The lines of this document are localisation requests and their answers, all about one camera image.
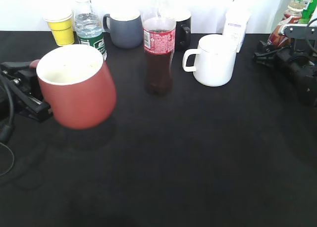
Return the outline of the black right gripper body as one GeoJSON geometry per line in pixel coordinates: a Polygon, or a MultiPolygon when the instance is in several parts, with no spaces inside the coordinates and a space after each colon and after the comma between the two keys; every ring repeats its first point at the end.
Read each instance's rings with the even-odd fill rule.
{"type": "Polygon", "coordinates": [[[284,66],[275,67],[295,87],[299,100],[307,106],[317,104],[317,59],[304,51],[296,49],[297,40],[304,40],[313,53],[317,52],[317,28],[305,24],[285,24],[279,34],[291,39],[291,45],[285,47],[278,55],[284,66]]]}

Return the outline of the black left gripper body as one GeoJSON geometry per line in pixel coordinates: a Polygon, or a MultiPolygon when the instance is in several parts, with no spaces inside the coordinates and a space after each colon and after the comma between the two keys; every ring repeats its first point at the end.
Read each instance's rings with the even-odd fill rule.
{"type": "Polygon", "coordinates": [[[0,64],[0,74],[8,81],[15,111],[41,123],[50,118],[53,112],[42,95],[36,74],[37,64],[38,61],[3,62],[0,64]]]}

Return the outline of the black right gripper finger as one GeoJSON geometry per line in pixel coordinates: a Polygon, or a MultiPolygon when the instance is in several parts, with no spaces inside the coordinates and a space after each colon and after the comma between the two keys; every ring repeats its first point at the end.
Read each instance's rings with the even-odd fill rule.
{"type": "Polygon", "coordinates": [[[282,67],[285,62],[278,53],[283,49],[284,47],[277,48],[264,41],[258,41],[256,51],[253,54],[253,61],[266,67],[282,67]]]}

